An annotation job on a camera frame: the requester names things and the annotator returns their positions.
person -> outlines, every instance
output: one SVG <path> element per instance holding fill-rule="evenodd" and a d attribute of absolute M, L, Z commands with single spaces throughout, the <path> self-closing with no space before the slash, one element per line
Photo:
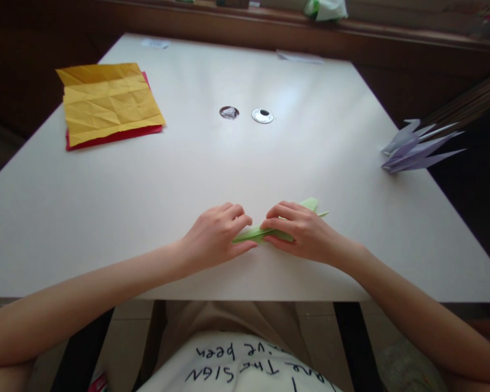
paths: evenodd
<path fill-rule="evenodd" d="M 240 205 L 211 208 L 175 243 L 0 308 L 0 391 L 23 390 L 33 359 L 112 307 L 257 247 L 252 241 L 232 244 L 251 224 Z M 266 236 L 274 247 L 354 278 L 441 370 L 449 390 L 490 391 L 490 343 L 364 246 L 286 201 L 274 206 L 261 226 L 293 237 L 288 242 Z M 171 328 L 163 334 L 158 369 L 141 391 L 339 391 L 309 366 L 297 320 L 283 304 L 276 314 L 268 303 L 237 303 L 237 309 L 226 302 L 172 304 L 176 309 L 167 309 Z"/>

hand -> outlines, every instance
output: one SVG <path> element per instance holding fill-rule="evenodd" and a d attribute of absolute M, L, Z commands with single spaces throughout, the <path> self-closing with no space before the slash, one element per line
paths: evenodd
<path fill-rule="evenodd" d="M 179 241 L 180 249 L 186 252 L 190 273 L 214 267 L 229 261 L 258 244 L 245 241 L 233 244 L 238 233 L 252 224 L 239 204 L 225 203 L 200 215 L 189 232 Z"/>
<path fill-rule="evenodd" d="M 290 234 L 292 242 L 267 235 L 264 240 L 276 248 L 304 259 L 340 268 L 345 261 L 360 256 L 364 247 L 338 234 L 314 211 L 296 203 L 276 204 L 261 229 L 278 229 Z"/>

tile floor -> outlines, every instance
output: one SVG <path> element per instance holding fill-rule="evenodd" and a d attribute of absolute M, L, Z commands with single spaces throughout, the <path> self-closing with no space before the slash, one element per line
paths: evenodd
<path fill-rule="evenodd" d="M 353 392 L 334 306 L 331 302 L 296 304 L 303 338 L 313 366 L 344 392 Z M 377 355 L 401 334 L 374 302 L 362 302 L 361 309 L 372 349 Z M 149 329 L 152 301 L 132 300 L 118 306 L 109 326 L 96 371 L 105 371 L 112 392 L 130 392 L 137 377 Z M 48 392 L 67 342 L 38 358 L 28 392 Z"/>

origami crane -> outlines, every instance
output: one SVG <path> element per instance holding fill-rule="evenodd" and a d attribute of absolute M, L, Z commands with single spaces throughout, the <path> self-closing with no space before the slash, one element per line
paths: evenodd
<path fill-rule="evenodd" d="M 438 139 L 430 140 L 424 143 L 421 142 L 450 128 L 451 126 L 456 125 L 457 123 L 455 122 L 433 132 L 427 133 L 429 130 L 433 129 L 436 124 L 429 125 L 428 127 L 421 128 L 416 131 L 415 129 L 419 126 L 420 120 L 414 119 L 405 121 L 410 124 L 405 128 L 400 129 L 394 139 L 392 139 L 392 141 L 382 150 L 384 154 L 389 156 L 389 159 L 383 163 L 382 168 L 387 170 L 389 173 L 401 172 L 403 170 L 425 169 L 442 161 L 443 159 L 456 155 L 458 152 L 466 150 L 462 149 L 429 156 L 451 138 L 463 132 L 452 132 L 451 134 Z"/>

green origami paper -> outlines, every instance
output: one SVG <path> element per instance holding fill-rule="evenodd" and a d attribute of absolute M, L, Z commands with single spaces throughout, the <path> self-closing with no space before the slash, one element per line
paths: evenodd
<path fill-rule="evenodd" d="M 307 207 L 309 210 L 312 210 L 316 212 L 317 209 L 317 199 L 315 198 L 308 198 L 307 200 L 303 200 L 301 203 L 303 207 Z M 324 217 L 327 212 L 322 212 L 318 214 L 320 217 Z M 254 241 L 256 243 L 261 243 L 263 242 L 263 238 L 266 235 L 273 235 L 276 236 L 277 238 L 280 238 L 282 240 L 286 241 L 292 241 L 294 238 L 290 234 L 285 233 L 284 231 L 281 230 L 276 230 L 276 229 L 265 229 L 261 230 L 260 226 L 253 227 L 240 235 L 238 235 L 232 243 L 238 243 L 238 242 L 243 242 L 243 241 Z"/>

